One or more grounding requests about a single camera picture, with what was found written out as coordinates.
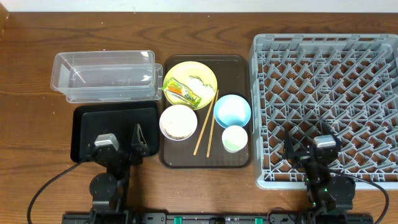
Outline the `white bowl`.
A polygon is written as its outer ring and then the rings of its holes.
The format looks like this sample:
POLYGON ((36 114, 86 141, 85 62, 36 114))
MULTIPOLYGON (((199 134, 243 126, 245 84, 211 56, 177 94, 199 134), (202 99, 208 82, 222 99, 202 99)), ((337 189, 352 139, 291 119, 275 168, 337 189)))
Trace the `white bowl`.
POLYGON ((188 139, 198 125, 195 112, 185 105, 169 106, 160 116, 159 128, 172 141, 188 139))

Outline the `white cup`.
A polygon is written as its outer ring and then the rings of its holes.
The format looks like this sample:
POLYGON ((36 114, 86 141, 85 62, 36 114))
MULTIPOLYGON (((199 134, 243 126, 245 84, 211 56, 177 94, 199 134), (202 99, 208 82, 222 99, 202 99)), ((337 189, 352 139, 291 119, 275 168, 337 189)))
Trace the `white cup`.
POLYGON ((240 126, 230 126, 223 131, 221 140, 227 152, 235 153, 246 146, 248 143, 248 134, 240 126))

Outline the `green orange snack wrapper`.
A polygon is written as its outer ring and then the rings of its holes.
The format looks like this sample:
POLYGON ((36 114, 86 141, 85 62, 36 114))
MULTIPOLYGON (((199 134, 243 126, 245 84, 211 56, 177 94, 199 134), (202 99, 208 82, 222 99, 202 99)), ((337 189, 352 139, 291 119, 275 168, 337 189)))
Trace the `green orange snack wrapper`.
POLYGON ((166 84, 163 85, 162 90, 190 104, 194 108, 201 102, 201 97, 195 94, 188 86, 180 83, 174 78, 170 78, 166 84))

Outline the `light blue bowl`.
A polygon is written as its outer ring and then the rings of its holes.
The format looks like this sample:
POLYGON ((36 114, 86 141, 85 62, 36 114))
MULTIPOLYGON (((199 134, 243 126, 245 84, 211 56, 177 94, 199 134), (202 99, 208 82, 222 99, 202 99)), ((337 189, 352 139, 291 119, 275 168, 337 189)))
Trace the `light blue bowl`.
POLYGON ((222 128, 230 126, 244 127, 251 118, 249 103, 239 95, 222 96, 213 109, 216 122, 222 128))

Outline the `yellow plate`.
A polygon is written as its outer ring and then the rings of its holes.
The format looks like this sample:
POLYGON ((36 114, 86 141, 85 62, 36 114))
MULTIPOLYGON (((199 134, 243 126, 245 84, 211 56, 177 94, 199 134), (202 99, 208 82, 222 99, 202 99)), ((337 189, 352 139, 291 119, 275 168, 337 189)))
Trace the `yellow plate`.
MULTIPOLYGON (((218 89, 218 82, 215 76, 215 73, 212 71, 210 67, 205 65, 204 63, 194 62, 194 61, 187 61, 187 62, 180 62, 174 65, 167 73, 164 78, 164 84, 170 79, 174 78, 178 80, 180 83, 188 86, 188 78, 189 77, 196 77, 202 80, 205 85, 211 86, 215 92, 218 89)), ((185 105, 191 107, 193 110, 199 110, 204 108, 207 104, 209 104, 212 99, 215 97, 212 96, 211 98, 201 98, 200 104, 194 108, 190 104, 180 100, 179 98, 171 95, 164 91, 164 95, 169 103, 172 105, 185 105)))

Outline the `white napkin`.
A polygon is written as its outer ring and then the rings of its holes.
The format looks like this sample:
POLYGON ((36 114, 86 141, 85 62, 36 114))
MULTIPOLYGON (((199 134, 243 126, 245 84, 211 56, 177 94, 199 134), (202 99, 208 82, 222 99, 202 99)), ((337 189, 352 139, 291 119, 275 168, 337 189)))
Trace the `white napkin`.
POLYGON ((201 98, 211 98, 216 93, 211 86, 205 85, 201 79, 196 77, 188 78, 188 87, 201 98))

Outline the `wooden chopstick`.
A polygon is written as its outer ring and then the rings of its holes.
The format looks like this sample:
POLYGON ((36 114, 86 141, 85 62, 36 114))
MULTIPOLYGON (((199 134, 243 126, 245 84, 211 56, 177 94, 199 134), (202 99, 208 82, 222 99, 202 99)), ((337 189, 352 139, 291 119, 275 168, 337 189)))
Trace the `wooden chopstick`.
POLYGON ((215 100, 214 100, 214 105, 213 105, 213 114, 211 117, 211 126, 210 126, 210 135, 209 135, 209 140, 208 140, 208 147, 206 151, 206 158, 210 157, 210 152, 211 152, 211 145, 212 145, 212 139, 213 139, 213 131, 214 131, 214 125, 215 125, 215 116, 214 116, 214 111, 215 111, 215 105, 218 101, 218 96, 219 96, 219 90, 216 92, 215 100))
POLYGON ((213 104, 214 104, 216 98, 218 97, 218 93, 219 93, 219 90, 216 91, 216 95, 215 95, 215 97, 212 99, 212 101, 211 101, 211 103, 210 103, 210 106, 209 106, 209 108, 208 108, 208 112, 207 112, 207 114, 206 114, 205 120, 204 120, 204 122, 203 122, 201 131, 200 131, 200 135, 199 135, 199 137, 198 137, 197 144, 196 144, 196 146, 195 146, 195 150, 194 150, 194 152, 193 152, 193 155, 194 155, 194 156, 195 156, 195 155, 197 154, 197 152, 198 152, 198 148, 199 148, 199 146, 200 146, 201 139, 202 139, 202 137, 203 137, 203 133, 205 132, 206 125, 207 125, 208 119, 209 119, 209 117, 210 117, 210 113, 211 113, 213 104))

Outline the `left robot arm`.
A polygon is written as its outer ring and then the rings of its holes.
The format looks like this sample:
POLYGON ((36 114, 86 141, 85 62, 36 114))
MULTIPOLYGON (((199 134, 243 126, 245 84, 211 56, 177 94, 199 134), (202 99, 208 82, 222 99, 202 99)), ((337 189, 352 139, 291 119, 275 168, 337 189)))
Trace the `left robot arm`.
POLYGON ((140 124, 133 129, 131 146, 123 149, 113 133, 100 134, 91 150, 91 160, 106 168, 105 173, 96 175, 90 182, 93 197, 92 209, 87 223, 140 222, 127 205, 130 168, 142 164, 142 157, 149 152, 140 124))

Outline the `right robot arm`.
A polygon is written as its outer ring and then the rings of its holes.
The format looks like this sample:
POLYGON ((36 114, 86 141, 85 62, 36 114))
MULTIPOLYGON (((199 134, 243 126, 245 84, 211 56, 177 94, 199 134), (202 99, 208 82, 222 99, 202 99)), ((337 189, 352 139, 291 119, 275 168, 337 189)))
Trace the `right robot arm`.
POLYGON ((341 141, 324 126, 312 143, 295 150, 293 138, 284 131, 284 159, 294 169, 303 169, 307 196, 313 207, 297 216, 295 223, 348 223, 346 212, 353 208, 356 184, 348 177, 332 176, 327 167, 341 151, 341 141))

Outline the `black waste tray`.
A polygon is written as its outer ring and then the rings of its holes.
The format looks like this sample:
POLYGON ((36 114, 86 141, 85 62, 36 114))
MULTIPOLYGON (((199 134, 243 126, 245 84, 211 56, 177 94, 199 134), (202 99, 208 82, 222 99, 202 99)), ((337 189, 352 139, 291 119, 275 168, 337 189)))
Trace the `black waste tray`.
POLYGON ((81 161, 94 148, 100 134, 114 134, 120 149, 131 149, 136 124, 149 148, 149 155, 159 151, 159 119, 157 105, 153 101, 85 105, 73 112, 70 157, 81 161))

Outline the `grey dishwasher rack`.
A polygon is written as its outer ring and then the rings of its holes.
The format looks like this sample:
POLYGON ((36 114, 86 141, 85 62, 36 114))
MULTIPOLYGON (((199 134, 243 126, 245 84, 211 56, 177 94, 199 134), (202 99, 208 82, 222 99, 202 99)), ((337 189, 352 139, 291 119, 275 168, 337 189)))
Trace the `grey dishwasher rack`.
POLYGON ((327 125, 342 143, 330 168, 397 188, 397 36, 259 34, 249 51, 254 181, 303 189, 305 174, 283 158, 327 125))

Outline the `brown serving tray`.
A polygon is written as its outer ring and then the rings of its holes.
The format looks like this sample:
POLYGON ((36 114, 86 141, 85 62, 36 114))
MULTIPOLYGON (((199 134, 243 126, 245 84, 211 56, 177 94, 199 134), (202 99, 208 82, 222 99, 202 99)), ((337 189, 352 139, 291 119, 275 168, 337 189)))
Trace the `brown serving tray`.
MULTIPOLYGON (((187 61, 204 63, 212 69, 218 82, 220 98, 232 94, 243 97, 247 102, 251 101, 248 63, 243 57, 239 55, 175 55, 165 61, 164 70, 168 72, 174 65, 187 61)), ((205 106, 195 111, 198 125, 196 131, 188 139, 172 141, 165 136, 162 137, 159 159, 166 167, 171 169, 243 168, 250 164, 253 150, 251 121, 244 127, 248 134, 248 143, 242 150, 235 153, 224 149, 221 141, 224 129, 215 123, 210 157, 206 158, 212 114, 208 119, 198 152, 195 156, 193 155, 208 108, 209 106, 205 106)))

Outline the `clear plastic bin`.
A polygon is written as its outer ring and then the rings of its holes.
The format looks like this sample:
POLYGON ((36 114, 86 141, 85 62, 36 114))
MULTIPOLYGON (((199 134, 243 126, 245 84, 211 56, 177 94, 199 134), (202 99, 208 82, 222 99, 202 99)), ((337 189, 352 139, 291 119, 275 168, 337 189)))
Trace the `clear plastic bin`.
POLYGON ((51 89, 69 103, 158 101, 163 67, 151 50, 62 52, 55 56, 51 89))

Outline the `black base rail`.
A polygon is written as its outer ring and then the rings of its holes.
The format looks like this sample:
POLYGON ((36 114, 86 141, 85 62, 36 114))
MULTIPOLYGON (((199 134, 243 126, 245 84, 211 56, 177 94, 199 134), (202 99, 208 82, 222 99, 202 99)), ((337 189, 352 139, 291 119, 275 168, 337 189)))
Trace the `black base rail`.
POLYGON ((64 214, 63 224, 90 224, 90 223, 141 223, 141 224, 288 224, 309 223, 307 218, 300 214, 271 213, 269 215, 187 215, 164 213, 145 213, 141 217, 137 215, 129 218, 125 215, 120 218, 115 215, 91 217, 89 214, 64 214))

